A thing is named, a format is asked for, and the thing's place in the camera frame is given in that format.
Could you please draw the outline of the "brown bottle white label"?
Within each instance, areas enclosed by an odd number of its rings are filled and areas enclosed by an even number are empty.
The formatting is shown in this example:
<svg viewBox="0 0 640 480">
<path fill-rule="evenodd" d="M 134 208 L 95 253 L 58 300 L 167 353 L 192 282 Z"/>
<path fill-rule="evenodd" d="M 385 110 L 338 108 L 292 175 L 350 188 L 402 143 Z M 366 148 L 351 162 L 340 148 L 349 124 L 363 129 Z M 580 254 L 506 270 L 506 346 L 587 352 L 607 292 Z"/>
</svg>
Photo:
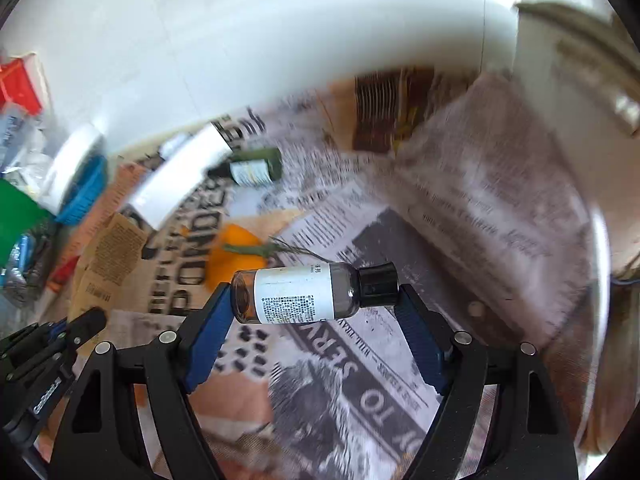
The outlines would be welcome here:
<svg viewBox="0 0 640 480">
<path fill-rule="evenodd" d="M 231 281 L 232 310 L 243 324 L 350 318 L 363 308 L 391 307 L 398 294 L 393 263 L 355 268 L 331 262 L 239 271 Z"/>
</svg>

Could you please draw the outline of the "green small bottle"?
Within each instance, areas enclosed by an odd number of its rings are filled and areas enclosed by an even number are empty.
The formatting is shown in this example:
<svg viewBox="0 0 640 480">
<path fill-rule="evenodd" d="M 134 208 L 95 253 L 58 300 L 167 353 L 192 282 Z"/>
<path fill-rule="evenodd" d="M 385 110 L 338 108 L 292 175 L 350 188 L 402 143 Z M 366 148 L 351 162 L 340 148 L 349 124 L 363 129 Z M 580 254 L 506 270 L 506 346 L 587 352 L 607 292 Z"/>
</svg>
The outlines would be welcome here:
<svg viewBox="0 0 640 480">
<path fill-rule="evenodd" d="M 278 148 L 236 151 L 206 171 L 209 179 L 228 179 L 239 186 L 264 186 L 281 180 L 282 154 Z"/>
</svg>

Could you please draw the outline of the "orange peel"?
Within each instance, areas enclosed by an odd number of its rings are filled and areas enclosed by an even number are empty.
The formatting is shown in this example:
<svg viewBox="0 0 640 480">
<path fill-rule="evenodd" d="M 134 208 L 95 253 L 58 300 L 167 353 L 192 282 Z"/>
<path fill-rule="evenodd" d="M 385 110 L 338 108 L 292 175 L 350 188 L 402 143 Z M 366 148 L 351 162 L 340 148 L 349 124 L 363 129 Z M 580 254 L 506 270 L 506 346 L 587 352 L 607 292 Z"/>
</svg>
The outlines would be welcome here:
<svg viewBox="0 0 640 480">
<path fill-rule="evenodd" d="M 262 241 L 242 226 L 230 223 L 223 228 L 210 248 L 205 266 L 205 286 L 210 292 L 219 283 L 230 283 L 238 271 L 257 270 L 267 266 L 264 256 L 232 252 L 228 246 L 253 249 L 262 246 Z"/>
</svg>

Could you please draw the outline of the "white rectangular box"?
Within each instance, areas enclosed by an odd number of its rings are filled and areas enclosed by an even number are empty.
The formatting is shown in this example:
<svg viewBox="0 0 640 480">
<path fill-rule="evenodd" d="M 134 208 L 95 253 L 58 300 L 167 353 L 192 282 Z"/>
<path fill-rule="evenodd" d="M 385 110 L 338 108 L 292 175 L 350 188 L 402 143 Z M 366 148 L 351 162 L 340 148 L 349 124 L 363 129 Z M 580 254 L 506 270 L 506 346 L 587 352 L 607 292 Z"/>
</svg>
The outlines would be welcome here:
<svg viewBox="0 0 640 480">
<path fill-rule="evenodd" d="M 208 124 L 144 180 L 129 205 L 154 231 L 159 231 L 204 180 L 207 169 L 223 162 L 231 152 L 218 130 Z"/>
</svg>

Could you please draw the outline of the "green plastic storage box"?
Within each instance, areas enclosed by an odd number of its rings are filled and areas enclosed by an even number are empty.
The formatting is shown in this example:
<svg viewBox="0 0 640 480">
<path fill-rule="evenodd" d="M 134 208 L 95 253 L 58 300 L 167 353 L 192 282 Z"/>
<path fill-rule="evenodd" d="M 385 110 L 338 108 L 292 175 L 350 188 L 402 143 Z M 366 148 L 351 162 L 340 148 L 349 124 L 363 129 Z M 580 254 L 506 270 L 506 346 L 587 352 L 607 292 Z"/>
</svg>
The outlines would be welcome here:
<svg viewBox="0 0 640 480">
<path fill-rule="evenodd" d="M 0 264 L 5 266 L 21 235 L 52 220 L 28 195 L 6 180 L 0 181 Z"/>
</svg>

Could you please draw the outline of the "newspaper print tablecloth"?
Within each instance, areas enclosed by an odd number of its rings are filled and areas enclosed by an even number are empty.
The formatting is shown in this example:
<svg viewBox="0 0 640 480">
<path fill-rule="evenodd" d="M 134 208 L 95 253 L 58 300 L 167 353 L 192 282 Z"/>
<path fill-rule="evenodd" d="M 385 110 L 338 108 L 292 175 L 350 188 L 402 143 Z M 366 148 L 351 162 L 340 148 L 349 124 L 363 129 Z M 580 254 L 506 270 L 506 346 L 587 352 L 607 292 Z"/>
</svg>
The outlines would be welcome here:
<svg viewBox="0 0 640 480">
<path fill-rule="evenodd" d="M 371 74 L 137 172 L 76 266 L 107 324 L 51 478 L 577 477 L 547 348 L 608 277 L 594 213 L 520 80 L 399 101 Z"/>
</svg>

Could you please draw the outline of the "blue plastic colander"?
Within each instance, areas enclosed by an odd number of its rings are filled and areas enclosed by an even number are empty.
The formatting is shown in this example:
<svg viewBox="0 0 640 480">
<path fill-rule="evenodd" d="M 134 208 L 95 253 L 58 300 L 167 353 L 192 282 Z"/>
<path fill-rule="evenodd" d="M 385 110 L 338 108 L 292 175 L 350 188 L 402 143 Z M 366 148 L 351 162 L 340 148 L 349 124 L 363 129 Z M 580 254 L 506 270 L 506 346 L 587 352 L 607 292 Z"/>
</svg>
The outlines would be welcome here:
<svg viewBox="0 0 640 480">
<path fill-rule="evenodd" d="M 56 216 L 63 226 L 77 226 L 90 211 L 107 185 L 107 160 L 103 155 L 90 159 L 73 188 L 70 200 Z"/>
</svg>

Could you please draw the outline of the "red carton box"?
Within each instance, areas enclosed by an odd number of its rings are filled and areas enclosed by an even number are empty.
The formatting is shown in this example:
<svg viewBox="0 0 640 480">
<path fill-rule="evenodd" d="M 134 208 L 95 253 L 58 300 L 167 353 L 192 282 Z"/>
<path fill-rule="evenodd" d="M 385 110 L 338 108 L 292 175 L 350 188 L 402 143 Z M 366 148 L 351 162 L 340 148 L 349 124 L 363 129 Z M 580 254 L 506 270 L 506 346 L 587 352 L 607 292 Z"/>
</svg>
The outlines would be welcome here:
<svg viewBox="0 0 640 480">
<path fill-rule="evenodd" d="M 9 103 L 24 108 L 30 116 L 38 116 L 42 112 L 42 105 L 21 58 L 1 65 L 0 105 L 5 107 Z"/>
</svg>

